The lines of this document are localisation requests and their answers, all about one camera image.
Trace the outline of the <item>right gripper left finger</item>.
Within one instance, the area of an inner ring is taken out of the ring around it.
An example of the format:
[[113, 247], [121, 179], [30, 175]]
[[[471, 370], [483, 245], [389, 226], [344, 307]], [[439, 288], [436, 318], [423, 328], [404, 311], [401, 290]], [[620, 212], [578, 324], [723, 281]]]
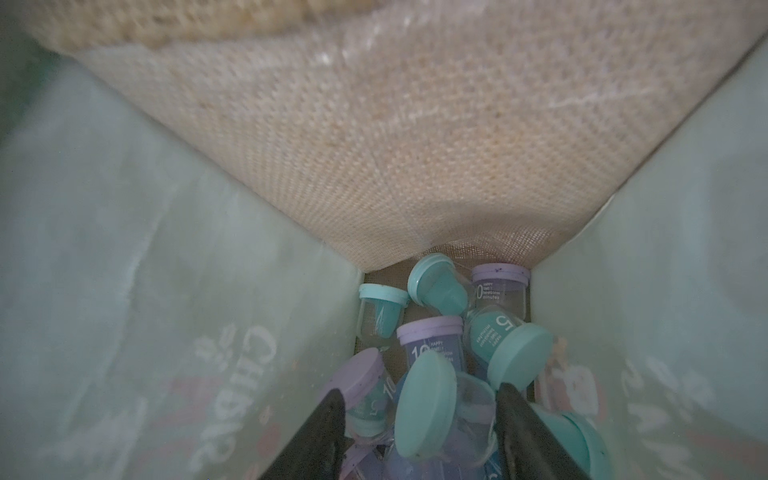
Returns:
[[345, 453], [345, 417], [342, 393], [329, 390], [260, 479], [338, 479]]

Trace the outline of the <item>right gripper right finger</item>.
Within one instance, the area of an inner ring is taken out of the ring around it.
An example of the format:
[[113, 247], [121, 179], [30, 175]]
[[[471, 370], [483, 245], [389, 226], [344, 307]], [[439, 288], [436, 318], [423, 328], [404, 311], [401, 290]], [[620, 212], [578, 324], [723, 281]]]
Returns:
[[496, 392], [495, 432], [504, 479], [589, 479], [509, 383]]

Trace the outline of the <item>purple hourglass pile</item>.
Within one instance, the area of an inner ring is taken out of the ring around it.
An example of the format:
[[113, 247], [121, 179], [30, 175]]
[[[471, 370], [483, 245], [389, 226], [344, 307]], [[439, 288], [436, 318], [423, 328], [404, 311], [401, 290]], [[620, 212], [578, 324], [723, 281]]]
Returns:
[[498, 305], [521, 320], [528, 315], [529, 269], [509, 263], [485, 263], [471, 271], [478, 308]]
[[463, 327], [463, 319], [459, 316], [431, 317], [399, 327], [396, 335], [406, 353], [407, 369], [423, 353], [434, 350], [444, 355], [457, 371], [466, 372]]

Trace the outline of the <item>green hourglass pile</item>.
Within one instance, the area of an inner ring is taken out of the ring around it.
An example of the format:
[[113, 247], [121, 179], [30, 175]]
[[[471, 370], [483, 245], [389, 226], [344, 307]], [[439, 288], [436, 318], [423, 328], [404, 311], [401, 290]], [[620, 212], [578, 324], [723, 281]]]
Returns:
[[392, 286], [364, 283], [359, 287], [360, 309], [357, 338], [363, 348], [387, 350], [397, 342], [397, 329], [410, 302], [407, 291]]
[[407, 291], [415, 303], [442, 316], [463, 315], [472, 300], [469, 280], [442, 253], [429, 254], [414, 265]]

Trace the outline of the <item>purple hourglass top pile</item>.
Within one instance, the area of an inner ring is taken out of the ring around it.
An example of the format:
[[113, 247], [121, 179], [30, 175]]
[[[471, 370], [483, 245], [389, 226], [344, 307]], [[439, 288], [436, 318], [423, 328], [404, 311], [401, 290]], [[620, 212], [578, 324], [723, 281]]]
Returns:
[[509, 263], [485, 263], [471, 271], [478, 308], [498, 305], [521, 320], [528, 315], [529, 269]]

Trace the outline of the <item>green hourglass top pile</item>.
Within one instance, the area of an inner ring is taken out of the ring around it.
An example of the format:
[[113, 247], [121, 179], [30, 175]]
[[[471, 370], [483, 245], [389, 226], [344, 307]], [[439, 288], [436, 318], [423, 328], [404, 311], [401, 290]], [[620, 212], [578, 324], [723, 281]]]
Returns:
[[414, 265], [407, 291], [415, 303], [442, 316], [463, 315], [472, 300], [469, 280], [442, 253], [429, 254]]

